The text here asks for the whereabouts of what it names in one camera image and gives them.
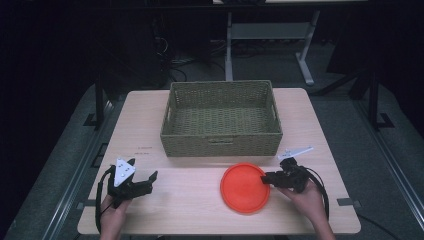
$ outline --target hand-mounted device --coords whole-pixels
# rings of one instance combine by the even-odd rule
[[[147,181],[133,183],[132,179],[135,173],[134,167],[135,159],[132,158],[125,162],[123,159],[118,158],[116,160],[116,166],[111,165],[108,170],[103,174],[100,182],[97,184],[97,195],[96,195],[96,226],[99,232],[101,231],[100,217],[103,212],[100,210],[103,181],[107,174],[110,174],[107,186],[107,193],[113,197],[113,208],[119,207],[122,201],[130,200],[136,197],[140,197],[146,194],[152,193],[153,182],[156,181],[158,171],[155,171]]]
[[[312,147],[308,147],[304,149],[296,149],[293,151],[286,150],[285,154],[278,156],[278,159],[282,160],[280,162],[280,167],[283,169],[283,171],[266,172],[265,176],[261,176],[261,180],[264,184],[272,184],[274,187],[279,188],[293,188],[297,193],[302,193],[303,190],[305,190],[306,183],[309,181],[309,179],[311,179],[317,185],[319,191],[322,194],[325,213],[328,219],[328,195],[324,188],[322,179],[314,170],[304,166],[298,166],[296,160],[293,158],[294,156],[308,152],[312,149]]]

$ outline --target basket handle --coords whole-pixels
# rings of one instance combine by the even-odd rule
[[[209,145],[230,145],[233,144],[233,138],[210,138]]]

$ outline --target basket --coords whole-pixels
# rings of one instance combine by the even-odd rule
[[[160,135],[168,157],[272,156],[282,136],[270,81],[171,85]]]

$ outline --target person's left hand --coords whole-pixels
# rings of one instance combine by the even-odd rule
[[[100,217],[100,224],[102,232],[100,233],[101,240],[115,240],[119,239],[121,235],[121,228],[124,225],[128,206],[132,200],[125,200],[119,205],[118,208],[112,208],[113,197],[106,195],[101,205],[103,212]]]

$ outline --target orange-red disc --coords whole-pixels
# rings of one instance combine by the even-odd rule
[[[224,202],[241,213],[253,213],[268,201],[270,187],[263,184],[265,173],[251,163],[238,163],[225,171],[221,180]]]

